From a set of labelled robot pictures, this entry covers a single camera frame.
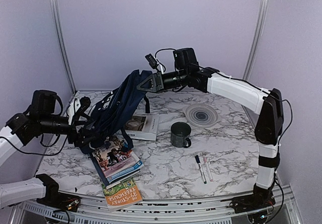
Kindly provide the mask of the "navy blue student backpack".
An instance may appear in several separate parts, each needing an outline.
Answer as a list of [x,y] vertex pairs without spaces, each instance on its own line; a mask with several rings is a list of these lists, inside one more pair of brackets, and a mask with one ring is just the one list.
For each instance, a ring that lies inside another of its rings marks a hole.
[[84,129],[88,129],[95,139],[79,147],[83,154],[90,154],[103,146],[110,146],[109,138],[118,131],[121,131],[121,136],[126,141],[126,145],[121,150],[127,152],[133,148],[133,141],[125,132],[124,125],[131,119],[142,100],[145,101],[145,112],[150,112],[146,92],[137,89],[137,85],[150,75],[152,75],[150,70],[134,70],[118,88],[95,105],[91,112],[93,122],[84,126]]

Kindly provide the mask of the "penguin young readers book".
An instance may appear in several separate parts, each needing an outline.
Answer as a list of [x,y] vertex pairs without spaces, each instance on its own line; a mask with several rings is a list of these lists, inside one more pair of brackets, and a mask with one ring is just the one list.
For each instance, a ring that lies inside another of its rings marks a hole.
[[94,167],[105,186],[133,176],[143,167],[140,158],[133,150],[127,150],[127,147],[124,139],[113,136],[101,148],[90,153]]

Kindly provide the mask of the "dark blue hardcover notebook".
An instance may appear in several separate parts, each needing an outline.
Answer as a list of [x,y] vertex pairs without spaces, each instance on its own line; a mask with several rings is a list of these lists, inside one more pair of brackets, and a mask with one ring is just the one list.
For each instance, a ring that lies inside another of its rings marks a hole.
[[100,177],[101,182],[103,182],[106,187],[113,187],[114,185],[120,183],[121,181],[124,181],[130,177],[133,177],[139,174],[140,169],[143,167],[143,162],[139,159],[139,161],[135,165],[128,167],[124,170],[121,170],[115,174],[107,176],[103,173],[102,169],[99,167],[99,164],[94,158],[93,154],[90,154],[90,157]]

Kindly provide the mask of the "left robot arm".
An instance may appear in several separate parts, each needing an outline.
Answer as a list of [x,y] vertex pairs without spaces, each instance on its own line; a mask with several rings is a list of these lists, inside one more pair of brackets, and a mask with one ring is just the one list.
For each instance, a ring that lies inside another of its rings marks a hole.
[[81,137],[76,128],[86,123],[79,118],[89,119],[85,111],[90,107],[91,100],[89,97],[74,99],[67,108],[66,116],[62,116],[62,112],[54,113],[56,103],[63,108],[56,92],[36,90],[27,110],[15,114],[6,122],[1,129],[1,164],[16,151],[27,155],[28,152],[21,148],[43,134],[66,135],[68,143],[76,145]]

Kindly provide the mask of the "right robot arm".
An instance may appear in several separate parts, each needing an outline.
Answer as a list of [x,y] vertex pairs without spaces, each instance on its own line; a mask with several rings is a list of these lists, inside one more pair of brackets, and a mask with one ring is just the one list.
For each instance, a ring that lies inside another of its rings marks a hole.
[[141,81],[137,89],[160,93],[169,89],[190,87],[228,98],[257,114],[255,137],[259,143],[259,172],[249,203],[254,208],[261,207],[269,199],[280,164],[279,145],[285,132],[285,99],[282,98],[280,90],[260,88],[217,69],[201,67],[193,48],[174,49],[173,56],[175,71],[157,71]]

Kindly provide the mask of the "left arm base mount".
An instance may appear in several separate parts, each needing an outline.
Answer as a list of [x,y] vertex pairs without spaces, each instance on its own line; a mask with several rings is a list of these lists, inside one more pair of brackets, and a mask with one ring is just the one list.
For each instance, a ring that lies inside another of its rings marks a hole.
[[45,187],[45,196],[37,198],[36,201],[57,209],[77,212],[80,197],[72,194],[65,194],[59,191],[59,184],[46,174],[36,175]]

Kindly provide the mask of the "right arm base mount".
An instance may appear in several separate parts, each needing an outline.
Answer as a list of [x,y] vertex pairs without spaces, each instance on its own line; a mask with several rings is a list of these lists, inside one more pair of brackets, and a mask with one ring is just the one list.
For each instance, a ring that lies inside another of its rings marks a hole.
[[265,189],[255,184],[252,194],[230,199],[229,207],[234,209],[235,213],[242,213],[261,209],[264,207],[274,206],[276,203],[272,191],[274,185],[275,181],[273,181],[268,189]]

